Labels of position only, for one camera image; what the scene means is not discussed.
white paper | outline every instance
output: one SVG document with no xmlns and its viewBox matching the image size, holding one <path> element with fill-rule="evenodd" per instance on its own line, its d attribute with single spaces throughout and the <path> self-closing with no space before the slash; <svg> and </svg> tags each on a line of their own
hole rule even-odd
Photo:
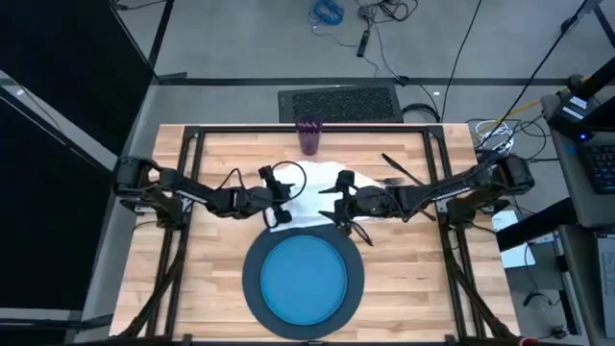
<svg viewBox="0 0 615 346">
<path fill-rule="evenodd" d="M 271 232 L 278 232 L 292 228 L 318 226 L 333 223 L 329 218 L 318 213 L 319 210 L 333 211 L 335 200 L 342 198 L 342 193 L 318 193 L 327 188 L 335 186 L 337 173 L 347 169 L 344 165 L 337 162 L 312 162 L 299 161 L 307 174 L 307 184 L 304 191 L 294 200 L 284 203 L 282 208 L 290 211 L 292 221 L 272 228 Z M 304 183 L 304 176 L 299 167 L 289 165 L 284 168 L 276 169 L 274 175 L 278 181 L 284 184 L 294 184 L 290 189 L 290 195 L 294 196 L 301 189 Z M 377 182 L 355 171 L 355 185 L 364 187 L 368 185 L 379 185 Z M 267 210 L 267 220 L 270 225 L 275 224 L 273 211 Z M 355 220 L 366 219 L 367 217 L 356 217 Z"/>
<path fill-rule="evenodd" d="M 510 225 L 516 224 L 517 215 L 513 210 L 503 210 L 493 215 L 493 219 L 491 220 L 491 222 L 493 223 L 494 231 L 497 232 Z M 504 264 L 504 268 L 525 266 L 526 247 L 528 247 L 528 244 L 523 243 L 522 245 L 502 252 L 500 255 L 502 256 L 502 263 Z M 531 249 L 528 249 L 527 255 L 528 265 L 535 265 L 536 261 L 534 260 L 534 256 L 531 254 Z"/>
</svg>

desk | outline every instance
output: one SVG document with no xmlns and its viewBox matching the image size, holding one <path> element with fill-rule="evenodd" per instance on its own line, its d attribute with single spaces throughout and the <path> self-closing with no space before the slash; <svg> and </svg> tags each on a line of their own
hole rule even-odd
<svg viewBox="0 0 615 346">
<path fill-rule="evenodd" d="M 288 125 L 267 125 L 287 127 Z M 378 125 L 363 125 L 375 129 Z M 412 125 L 400 124 L 400 127 Z M 184 125 L 162 125 L 153 159 L 162 166 L 177 167 Z M 423 137 L 410 133 L 324 133 L 317 155 L 301 154 L 293 133 L 207 133 L 201 157 L 200 183 L 218 186 L 235 167 L 243 173 L 247 186 L 261 185 L 257 170 L 283 160 L 337 161 L 372 179 L 401 177 L 380 157 L 382 152 L 428 182 L 430 174 Z M 444 125 L 449 160 L 454 173 L 476 164 L 467 125 Z M 437 141 L 433 150 L 438 175 L 443 176 Z M 194 146 L 187 155 L 188 167 L 194 160 Z M 237 185 L 235 177 L 229 184 Z M 428 209 L 435 213 L 433 207 Z M 137 222 L 151 220 L 141 217 Z M 490 227 L 490 219 L 477 222 Z M 455 333 L 451 297 L 436 223 L 417 214 L 407 224 L 400 220 L 371 220 L 361 223 L 375 246 L 369 247 L 352 235 L 365 267 L 365 289 L 353 319 L 326 340 L 344 341 L 443 341 Z M 248 309 L 243 297 L 241 273 L 246 252 L 263 230 L 260 215 L 248 220 L 220 219 L 198 205 L 192 214 L 181 286 L 175 338 L 193 334 L 195 340 L 280 340 L 262 327 Z M 135 230 L 129 260 L 111 334 L 128 326 L 150 296 L 160 254 L 163 231 L 151 224 Z M 456 244 L 453 234 L 452 243 Z M 513 333 L 518 326 L 495 236 L 468 230 L 468 246 L 477 288 L 494 313 Z M 472 334 L 472 318 L 465 294 L 465 321 Z M 162 301 L 159 334 L 165 315 Z"/>
</svg>

purple cup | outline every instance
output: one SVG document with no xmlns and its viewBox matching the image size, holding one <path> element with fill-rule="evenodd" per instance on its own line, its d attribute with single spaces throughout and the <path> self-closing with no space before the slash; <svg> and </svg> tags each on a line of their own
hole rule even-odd
<svg viewBox="0 0 615 346">
<path fill-rule="evenodd" d="M 314 155 L 318 151 L 318 141 L 320 140 L 320 133 L 302 133 L 298 132 L 299 145 L 301 146 L 301 152 L 304 155 Z"/>
</svg>

white cable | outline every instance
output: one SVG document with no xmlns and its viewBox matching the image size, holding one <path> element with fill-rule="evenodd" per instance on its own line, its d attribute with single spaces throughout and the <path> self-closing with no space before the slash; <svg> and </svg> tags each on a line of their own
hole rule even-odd
<svg viewBox="0 0 615 346">
<path fill-rule="evenodd" d="M 498 128 L 486 132 L 484 134 L 480 134 L 480 127 L 489 123 L 493 123 L 493 122 L 498 122 L 498 120 L 484 120 L 481 121 L 480 123 L 478 123 L 475 128 L 475 136 L 478 137 L 480 136 L 480 143 L 484 142 L 484 139 L 487 137 L 496 137 L 496 136 L 505 136 L 505 140 L 501 141 L 500 143 L 498 143 L 497 145 L 495 145 L 493 148 L 491 148 L 491 150 L 495 150 L 498 152 L 502 152 L 502 151 L 506 151 L 508 153 L 510 153 L 510 151 L 512 150 L 512 146 L 515 143 L 515 139 L 514 139 L 514 135 L 512 132 L 512 129 L 510 129 L 508 127 L 508 125 L 506 125 L 506 123 L 502 123 L 500 126 L 498 126 Z"/>
</svg>

black metal frame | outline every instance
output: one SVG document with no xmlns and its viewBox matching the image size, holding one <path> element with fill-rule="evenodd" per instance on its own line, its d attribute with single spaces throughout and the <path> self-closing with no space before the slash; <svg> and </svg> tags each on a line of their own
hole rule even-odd
<svg viewBox="0 0 615 346">
<path fill-rule="evenodd" d="M 182 147 L 180 151 L 180 158 L 178 161 L 178 171 L 182 174 L 185 172 L 186 167 L 186 159 L 187 159 L 187 151 L 188 146 L 191 140 L 197 140 L 194 160 L 192 162 L 192 172 L 191 179 L 198 179 L 199 168 L 201 166 L 201 160 L 204 153 L 205 146 L 205 138 L 207 133 L 293 133 L 295 130 L 291 125 L 281 125 L 281 126 L 270 126 L 270 125 L 254 125 L 254 126 L 186 126 L 184 128 L 184 137 L 182 141 Z M 341 125 L 341 126 L 330 126 L 325 127 L 323 129 L 325 133 L 406 133 L 406 134 L 419 134 L 423 138 L 423 144 L 425 147 L 425 155 L 428 164 L 428 170 L 430 172 L 430 180 L 431 182 L 436 182 L 438 180 L 437 170 L 435 165 L 435 157 L 433 154 L 433 148 L 431 145 L 431 140 L 436 139 L 439 149 L 439 155 L 442 160 L 444 177 L 452 176 L 451 163 L 449 161 L 448 150 L 446 146 L 446 140 L 444 137 L 444 131 L 441 126 L 356 126 L 356 125 Z M 148 324 L 148 328 L 146 330 L 146 338 L 152 338 L 152 340 L 170 340 L 173 336 L 175 319 L 177 316 L 177 308 L 179 302 L 179 293 L 180 287 L 182 284 L 182 274 L 185 263 L 185 250 L 187 248 L 188 234 L 190 228 L 190 218 L 192 215 L 192 208 L 188 208 L 185 213 L 186 217 L 186 226 L 180 230 L 180 242 L 178 246 L 177 255 L 173 260 L 173 263 L 169 267 L 168 270 L 164 271 L 166 268 L 166 264 L 168 263 L 168 256 L 171 248 L 171 238 L 172 233 L 168 230 L 165 231 L 165 236 L 162 242 L 162 247 L 160 250 L 160 259 L 158 271 L 156 274 L 156 286 L 152 293 L 152 296 L 145 304 L 143 310 L 139 313 L 137 318 L 131 324 L 131 326 L 124 331 L 121 336 L 125 337 L 136 337 L 140 330 L 145 325 L 146 321 Z M 439 211 L 437 213 L 438 218 L 438 227 L 440 231 L 440 239 L 442 241 L 442 249 L 443 252 L 452 251 L 451 241 L 449 240 L 449 225 L 447 222 L 447 218 L 445 217 L 446 213 Z M 467 241 L 465 238 L 465 234 L 463 232 L 457 232 L 459 249 L 460 249 L 460 259 L 461 266 L 465 273 L 472 274 L 472 263 L 470 261 L 470 254 L 467 247 Z M 452 271 L 455 260 L 451 256 L 444 256 L 445 265 L 447 269 L 447 278 L 449 281 L 449 289 L 451 292 L 451 303 L 455 318 L 455 327 L 457 330 L 458 338 L 467 338 L 468 333 L 466 331 L 465 320 L 463 316 L 463 306 L 461 305 L 461 298 L 458 289 L 458 281 L 455 279 Z M 475 287 L 474 276 L 469 277 L 469 283 L 471 287 Z M 168 312 L 166 315 L 164 333 L 159 338 L 155 336 L 157 320 L 158 320 L 158 312 L 160 306 L 160 300 L 164 291 L 173 284 L 171 289 L 171 299 L 169 301 Z M 485 338 L 485 331 L 483 327 L 482 320 L 480 318 L 478 310 L 472 306 L 472 315 L 473 322 L 477 331 L 477 339 Z M 203 341 L 203 342 L 192 342 L 191 344 L 222 344 L 224 342 L 218 341 Z M 245 345 L 262 345 L 261 342 L 249 342 L 249 343 L 241 343 Z M 350 345 L 352 342 L 340 342 L 335 343 L 340 345 Z M 396 342 L 384 342 L 379 344 L 396 344 Z M 405 342 L 404 344 L 411 345 L 444 345 L 443 342 Z"/>
</svg>

